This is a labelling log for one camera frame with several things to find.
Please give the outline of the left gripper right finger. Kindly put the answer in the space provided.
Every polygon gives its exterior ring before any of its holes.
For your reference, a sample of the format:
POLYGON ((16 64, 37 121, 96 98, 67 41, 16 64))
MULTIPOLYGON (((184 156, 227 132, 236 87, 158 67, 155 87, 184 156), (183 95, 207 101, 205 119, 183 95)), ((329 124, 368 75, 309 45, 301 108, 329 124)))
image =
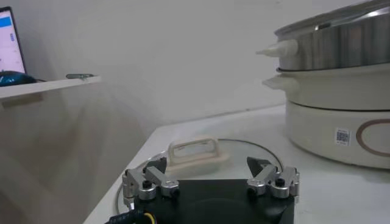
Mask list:
POLYGON ((251 203, 287 203, 299 196, 300 173, 295 167, 279 169, 266 159, 247 157, 252 178, 246 181, 251 203))

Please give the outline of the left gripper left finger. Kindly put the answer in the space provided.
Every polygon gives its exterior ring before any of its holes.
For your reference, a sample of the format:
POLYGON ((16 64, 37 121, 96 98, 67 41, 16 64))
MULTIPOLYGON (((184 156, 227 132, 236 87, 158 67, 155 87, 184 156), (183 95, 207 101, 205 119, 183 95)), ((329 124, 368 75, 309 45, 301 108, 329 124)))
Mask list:
POLYGON ((177 198, 179 181, 165 175, 167 159, 149 161, 140 169, 127 169, 122 175, 123 203, 133 209, 135 200, 151 201, 159 193, 162 197, 177 198))

